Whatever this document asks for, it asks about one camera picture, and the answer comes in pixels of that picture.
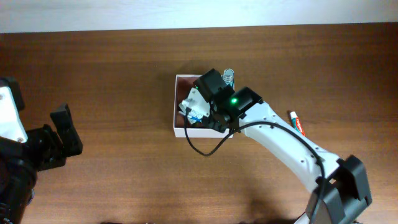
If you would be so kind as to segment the blue mouthwash bottle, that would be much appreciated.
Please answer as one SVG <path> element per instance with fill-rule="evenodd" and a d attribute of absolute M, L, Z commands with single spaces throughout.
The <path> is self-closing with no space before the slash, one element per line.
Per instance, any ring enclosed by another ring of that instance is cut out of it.
<path fill-rule="evenodd" d="M 222 79 L 227 85 L 234 87 L 234 70 L 231 68 L 225 69 L 222 75 Z"/>

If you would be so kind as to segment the blue white toothbrush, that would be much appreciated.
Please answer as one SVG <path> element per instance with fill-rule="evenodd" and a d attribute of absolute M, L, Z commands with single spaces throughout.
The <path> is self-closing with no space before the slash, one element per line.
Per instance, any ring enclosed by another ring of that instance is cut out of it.
<path fill-rule="evenodd" d="M 196 121 L 196 122 L 201 123 L 201 119 L 199 119 L 199 118 L 197 118 L 197 117 L 194 117 L 194 116 L 188 115 L 188 119 L 191 119 L 191 120 L 194 120 L 194 121 Z"/>

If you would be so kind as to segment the green red toothpaste tube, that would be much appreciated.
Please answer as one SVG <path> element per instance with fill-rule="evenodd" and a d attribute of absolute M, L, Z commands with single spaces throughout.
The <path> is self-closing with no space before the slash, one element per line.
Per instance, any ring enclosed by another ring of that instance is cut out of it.
<path fill-rule="evenodd" d="M 290 115 L 290 120 L 292 122 L 292 126 L 295 128 L 295 130 L 298 131 L 303 136 L 305 136 L 305 131 L 303 130 L 303 127 L 296 112 L 291 111 L 289 115 Z"/>

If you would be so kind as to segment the green white soap box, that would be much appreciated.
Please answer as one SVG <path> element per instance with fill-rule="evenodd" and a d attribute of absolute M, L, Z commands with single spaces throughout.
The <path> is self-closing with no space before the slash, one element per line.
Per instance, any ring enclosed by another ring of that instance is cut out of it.
<path fill-rule="evenodd" d="M 178 112 L 184 116 L 186 114 L 186 106 L 183 103 L 180 103 L 178 107 L 179 107 Z"/>

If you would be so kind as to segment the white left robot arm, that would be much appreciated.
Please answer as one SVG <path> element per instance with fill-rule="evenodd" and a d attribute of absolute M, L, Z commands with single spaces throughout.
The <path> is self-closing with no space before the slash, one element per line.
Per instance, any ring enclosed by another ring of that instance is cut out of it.
<path fill-rule="evenodd" d="M 28 130 L 24 143 L 1 138 L 1 223 L 21 222 L 34 198 L 38 172 L 62 167 L 83 151 L 69 106 L 60 105 L 50 117 L 56 131 L 45 124 Z"/>

